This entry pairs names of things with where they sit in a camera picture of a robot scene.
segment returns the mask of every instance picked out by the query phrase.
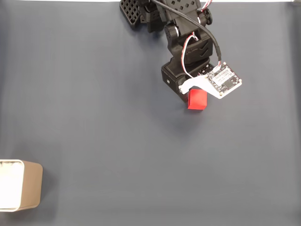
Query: red block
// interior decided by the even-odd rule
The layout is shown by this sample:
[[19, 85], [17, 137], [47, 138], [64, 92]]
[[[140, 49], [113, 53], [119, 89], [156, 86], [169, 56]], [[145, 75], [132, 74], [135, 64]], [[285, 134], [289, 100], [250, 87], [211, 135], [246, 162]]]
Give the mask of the red block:
[[204, 110], [207, 107], [207, 92], [202, 89], [191, 89], [188, 94], [188, 109]]

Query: black cable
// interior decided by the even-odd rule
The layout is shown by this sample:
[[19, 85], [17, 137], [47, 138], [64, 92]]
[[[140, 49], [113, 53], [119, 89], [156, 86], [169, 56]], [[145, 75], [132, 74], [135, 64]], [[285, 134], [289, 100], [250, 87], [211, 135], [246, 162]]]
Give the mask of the black cable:
[[195, 26], [199, 27], [201, 30], [203, 30], [211, 39], [212, 39], [212, 42], [214, 44], [214, 47], [215, 47], [215, 51], [216, 51], [216, 54], [217, 54], [217, 57], [218, 57], [218, 61], [221, 61], [222, 60], [222, 53], [221, 53], [221, 50], [220, 50], [220, 47], [217, 43], [217, 40], [215, 39], [215, 37], [213, 36], [213, 34], [207, 29], [205, 28], [203, 25], [199, 24], [198, 22], [194, 21], [193, 19], [191, 19], [189, 16], [186, 16], [184, 13], [181, 13], [167, 5], [165, 5], [164, 3], [158, 1], [158, 0], [151, 0], [153, 3], [155, 3], [156, 5], [158, 6], [161, 6], [162, 8], [172, 12], [172, 13], [175, 13], [177, 14], [178, 16], [180, 17], [183, 17], [185, 20], [188, 20], [189, 22], [191, 22], [192, 24], [194, 24]]

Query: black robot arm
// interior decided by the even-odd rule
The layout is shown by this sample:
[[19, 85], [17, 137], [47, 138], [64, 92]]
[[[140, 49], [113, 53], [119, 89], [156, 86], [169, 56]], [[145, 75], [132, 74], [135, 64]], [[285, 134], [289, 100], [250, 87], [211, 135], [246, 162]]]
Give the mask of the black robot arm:
[[[139, 24], [146, 24], [148, 32], [165, 30], [167, 47], [173, 57], [170, 62], [162, 66], [162, 78], [184, 102], [187, 101], [187, 95], [179, 91], [179, 86], [190, 77], [206, 74], [213, 69], [209, 63], [213, 45], [219, 63], [221, 60], [217, 42], [205, 28], [212, 23], [211, 13], [208, 9], [199, 10], [200, 8], [199, 0], [121, 0], [120, 2], [120, 9], [133, 29]], [[183, 18], [183, 15], [176, 14], [177, 11], [192, 22]]]

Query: wire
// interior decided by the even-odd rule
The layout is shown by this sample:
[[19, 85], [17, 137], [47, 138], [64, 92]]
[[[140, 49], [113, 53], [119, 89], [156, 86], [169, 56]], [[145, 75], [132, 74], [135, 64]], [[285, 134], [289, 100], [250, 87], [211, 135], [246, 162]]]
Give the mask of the wire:
[[151, 0], [153, 3], [155, 3], [156, 5], [158, 6], [161, 6], [162, 8], [174, 13], [174, 14], [177, 14], [178, 16], [184, 18], [185, 20], [191, 22], [192, 24], [194, 24], [195, 26], [199, 27], [201, 30], [203, 30], [211, 39], [212, 39], [212, 42], [214, 44], [214, 47], [215, 47], [215, 51], [216, 51], [216, 54], [217, 54], [217, 57], [218, 57], [218, 61], [221, 61], [222, 60], [222, 53], [221, 53], [221, 49], [217, 43], [217, 40], [215, 39], [215, 37], [212, 35], [212, 33], [207, 29], [205, 28], [203, 25], [199, 24], [198, 22], [194, 21], [193, 19], [191, 19], [189, 16], [186, 16], [184, 13], [181, 13], [167, 5], [165, 5], [164, 3], [158, 1], [158, 0]]
[[198, 38], [197, 38], [197, 36], [195, 36], [194, 32], [190, 36], [188, 36], [188, 38], [186, 39], [186, 41], [184, 42], [184, 45], [183, 45], [183, 50], [182, 50], [182, 54], [181, 54], [181, 64], [182, 64], [182, 68], [183, 68], [184, 72], [188, 76], [193, 78], [193, 76], [186, 71], [185, 64], [184, 64], [186, 48], [187, 48], [188, 42], [191, 38], [194, 38], [195, 41], [198, 41]]
[[203, 12], [206, 8], [208, 8], [208, 7], [210, 6], [211, 2], [212, 2], [212, 0], [208, 0], [208, 1], [205, 3], [205, 5], [201, 8], [200, 11]]

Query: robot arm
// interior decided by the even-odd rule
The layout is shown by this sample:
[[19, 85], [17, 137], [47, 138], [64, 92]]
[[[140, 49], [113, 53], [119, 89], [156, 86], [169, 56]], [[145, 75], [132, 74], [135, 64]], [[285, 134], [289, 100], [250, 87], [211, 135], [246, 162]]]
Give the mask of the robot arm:
[[[212, 23], [211, 13], [207, 9], [209, 4], [207, 2], [201, 8], [199, 0], [121, 0], [120, 2], [120, 9], [132, 29], [140, 24], [146, 24], [148, 32], [164, 29], [168, 41], [167, 48], [173, 57], [170, 62], [162, 66], [162, 78], [184, 102], [188, 100], [187, 89], [193, 86], [199, 86], [217, 98], [222, 98], [225, 96], [224, 93], [234, 90], [231, 89], [233, 87], [225, 86], [224, 81], [221, 84], [217, 82], [219, 85], [217, 86], [207, 79], [208, 73], [214, 69], [209, 58], [213, 53], [213, 45], [219, 58], [216, 71], [221, 68], [219, 46], [214, 36], [205, 28]], [[222, 75], [212, 73], [212, 76], [222, 77], [220, 80], [223, 80], [225, 73], [222, 73], [222, 70], [219, 71]], [[238, 87], [235, 84], [238, 79], [237, 77], [237, 80], [230, 82], [235, 88]]]

